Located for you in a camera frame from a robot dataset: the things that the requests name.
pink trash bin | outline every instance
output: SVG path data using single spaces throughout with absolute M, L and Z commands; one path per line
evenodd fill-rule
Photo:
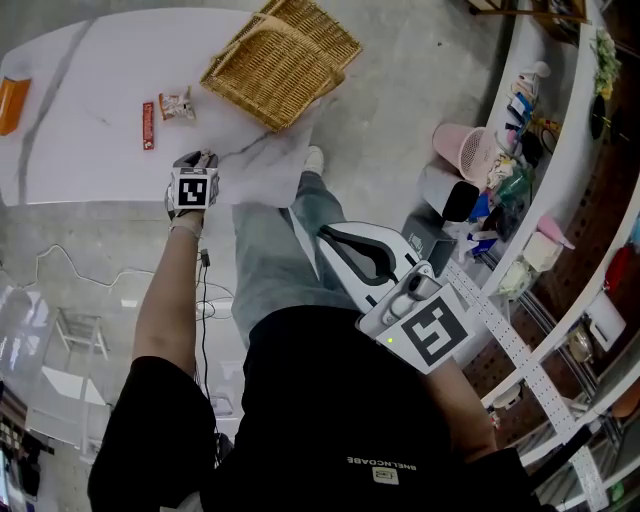
M 433 148 L 481 192 L 487 187 L 487 174 L 496 157 L 496 143 L 486 128 L 441 124 L 433 133 Z

wicker basket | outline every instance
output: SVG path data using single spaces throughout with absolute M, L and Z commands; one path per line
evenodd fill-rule
M 213 58 L 200 83 L 278 132 L 339 85 L 361 51 L 315 3 L 271 1 Z

person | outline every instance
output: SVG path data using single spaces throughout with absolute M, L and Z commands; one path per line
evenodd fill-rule
M 344 221 L 323 162 L 311 147 L 291 207 L 312 240 L 322 225 Z M 232 313 L 248 352 L 244 417 L 219 462 L 215 415 L 194 382 L 202 214 L 176 218 L 91 471 L 94 511 L 247 503 L 468 510 L 488 500 L 493 510 L 539 508 L 516 451 L 497 450 L 455 361 L 417 374 L 358 331 L 360 313 L 319 255 L 314 272 L 287 211 L 259 204 L 233 207 Z

jeans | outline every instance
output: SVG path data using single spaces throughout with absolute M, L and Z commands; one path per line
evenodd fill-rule
M 254 203 L 233 206 L 238 284 L 231 312 L 247 348 L 251 329 L 274 311 L 303 305 L 358 309 L 317 250 L 318 229 L 345 220 L 320 176 L 302 173 L 291 210 L 311 239 L 318 275 L 296 238 L 288 210 Z

red object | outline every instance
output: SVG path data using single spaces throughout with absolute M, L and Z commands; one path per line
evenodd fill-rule
M 153 149 L 153 101 L 142 104 L 142 149 Z
M 629 266 L 631 255 L 632 250 L 629 245 L 618 249 L 604 275 L 604 286 L 607 291 L 612 292 L 618 287 Z

